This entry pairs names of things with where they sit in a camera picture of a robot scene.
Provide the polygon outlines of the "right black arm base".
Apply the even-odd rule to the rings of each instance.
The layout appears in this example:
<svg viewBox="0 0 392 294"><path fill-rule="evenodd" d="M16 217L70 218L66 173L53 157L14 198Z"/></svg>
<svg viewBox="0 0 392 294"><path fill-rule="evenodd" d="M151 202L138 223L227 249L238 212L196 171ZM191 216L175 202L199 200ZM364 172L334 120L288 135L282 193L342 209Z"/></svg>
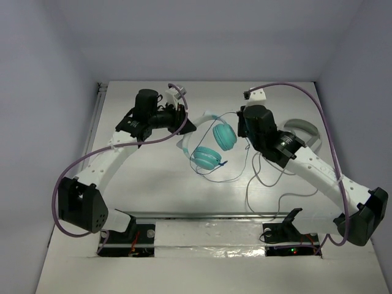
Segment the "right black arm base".
<svg viewBox="0 0 392 294"><path fill-rule="evenodd" d="M263 224L259 241L266 246L267 257L321 256L317 252L320 248L318 236L301 234L293 224L296 215L302 210L295 208L281 222Z"/></svg>

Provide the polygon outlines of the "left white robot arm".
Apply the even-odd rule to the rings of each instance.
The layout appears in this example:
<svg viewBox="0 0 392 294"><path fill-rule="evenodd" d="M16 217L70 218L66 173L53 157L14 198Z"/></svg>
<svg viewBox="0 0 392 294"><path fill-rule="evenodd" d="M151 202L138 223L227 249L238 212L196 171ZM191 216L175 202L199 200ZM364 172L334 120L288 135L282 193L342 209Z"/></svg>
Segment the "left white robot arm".
<svg viewBox="0 0 392 294"><path fill-rule="evenodd" d="M164 94L167 102L159 105L157 91L139 90L134 107L117 124L108 145L86 154L61 173L51 201L53 219L61 232L76 237L61 226L65 221L85 230L85 235L113 231L122 241L135 237L133 217L109 208L104 190L130 155L152 143L148 138L154 129L167 129L170 137L196 129L188 119L185 93L183 86L169 84Z"/></svg>

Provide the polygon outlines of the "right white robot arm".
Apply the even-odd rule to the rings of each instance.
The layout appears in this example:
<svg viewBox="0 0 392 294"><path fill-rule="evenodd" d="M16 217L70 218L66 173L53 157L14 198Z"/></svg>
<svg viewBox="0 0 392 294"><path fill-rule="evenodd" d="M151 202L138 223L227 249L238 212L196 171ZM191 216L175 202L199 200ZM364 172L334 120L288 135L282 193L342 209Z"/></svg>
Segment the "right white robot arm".
<svg viewBox="0 0 392 294"><path fill-rule="evenodd" d="M338 234L349 243L364 246L383 221L388 193L369 189L331 167L302 139L279 130L273 113L263 105L242 106L237 112L238 135L247 138L266 160L286 169L328 197L341 214L334 219Z"/></svg>

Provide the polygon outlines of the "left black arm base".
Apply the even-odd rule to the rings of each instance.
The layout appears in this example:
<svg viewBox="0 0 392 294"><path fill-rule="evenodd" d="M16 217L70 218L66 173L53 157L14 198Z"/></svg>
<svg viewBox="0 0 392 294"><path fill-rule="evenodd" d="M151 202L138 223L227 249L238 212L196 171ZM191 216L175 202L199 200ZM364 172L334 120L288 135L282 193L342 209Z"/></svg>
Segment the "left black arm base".
<svg viewBox="0 0 392 294"><path fill-rule="evenodd" d="M98 244L100 257L154 257L155 224L133 224L124 233L102 232Z"/></svg>

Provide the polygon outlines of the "teal headphones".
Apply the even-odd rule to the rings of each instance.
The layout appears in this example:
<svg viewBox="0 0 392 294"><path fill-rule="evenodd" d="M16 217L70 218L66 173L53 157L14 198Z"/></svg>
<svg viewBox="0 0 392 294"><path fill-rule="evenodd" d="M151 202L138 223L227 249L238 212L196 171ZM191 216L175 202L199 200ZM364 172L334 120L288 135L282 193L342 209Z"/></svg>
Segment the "teal headphones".
<svg viewBox="0 0 392 294"><path fill-rule="evenodd" d="M177 142L177 147L192 164L204 171L212 171L225 165L222 153L234 148L237 136L233 127L224 119L224 115L206 111L193 124L205 133L199 141L192 137L194 131L185 134Z"/></svg>

